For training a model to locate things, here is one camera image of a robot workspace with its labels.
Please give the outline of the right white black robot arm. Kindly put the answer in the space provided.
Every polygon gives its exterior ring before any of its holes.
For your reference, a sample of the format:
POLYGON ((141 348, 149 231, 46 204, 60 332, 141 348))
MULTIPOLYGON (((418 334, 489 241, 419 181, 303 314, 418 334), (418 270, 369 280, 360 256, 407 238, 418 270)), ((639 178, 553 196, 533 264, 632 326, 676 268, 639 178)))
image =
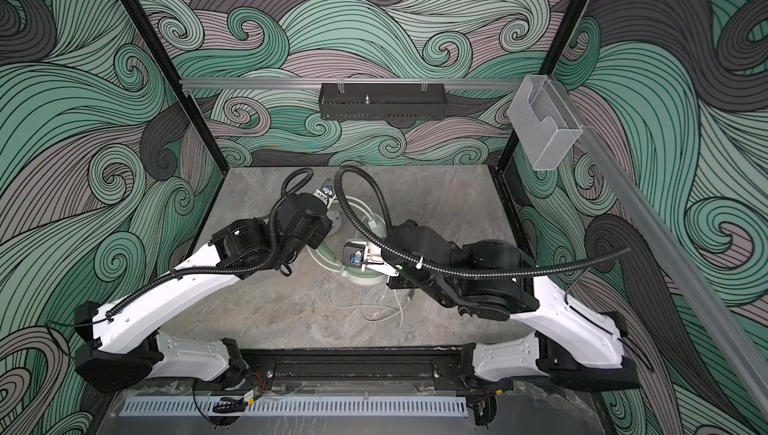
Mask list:
POLYGON ((531 333, 508 342, 473 342, 461 362, 469 376, 486 382, 546 377, 575 391, 637 389, 636 363, 627 354, 624 319, 598 313, 548 276, 466 277, 468 271, 530 269, 533 259, 501 240, 458 246, 413 221, 384 239, 382 256, 400 277, 446 309, 480 319, 515 321, 531 333))

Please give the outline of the green over-ear headphones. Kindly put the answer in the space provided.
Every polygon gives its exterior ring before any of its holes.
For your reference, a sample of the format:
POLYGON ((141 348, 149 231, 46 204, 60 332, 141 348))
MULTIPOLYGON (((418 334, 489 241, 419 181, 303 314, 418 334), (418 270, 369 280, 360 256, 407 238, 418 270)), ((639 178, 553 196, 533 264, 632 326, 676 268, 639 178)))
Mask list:
MULTIPOLYGON (((369 231, 381 239, 387 235, 381 215, 358 198, 350 197, 348 203, 369 231)), ((386 284, 399 275, 395 267, 384 261, 381 248, 364 237, 359 230, 352 239, 345 242, 339 257, 325 240, 316 249, 308 248, 308 253, 321 268, 341 275, 349 282, 361 287, 386 284)))

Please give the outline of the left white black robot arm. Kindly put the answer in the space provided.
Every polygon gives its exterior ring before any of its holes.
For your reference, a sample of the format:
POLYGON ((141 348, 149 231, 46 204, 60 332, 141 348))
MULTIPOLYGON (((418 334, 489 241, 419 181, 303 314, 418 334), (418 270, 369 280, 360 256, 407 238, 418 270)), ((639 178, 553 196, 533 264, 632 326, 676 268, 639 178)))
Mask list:
POLYGON ((330 232, 333 199, 329 188, 285 194, 266 218, 232 222, 135 292, 115 302, 77 307, 75 330, 84 343, 74 355, 76 373, 104 394, 154 378, 193 378, 221 390, 240 387, 249 366, 235 340, 182 340, 161 327, 256 272, 277 270, 289 276, 297 255, 305 247, 318 247, 330 232))

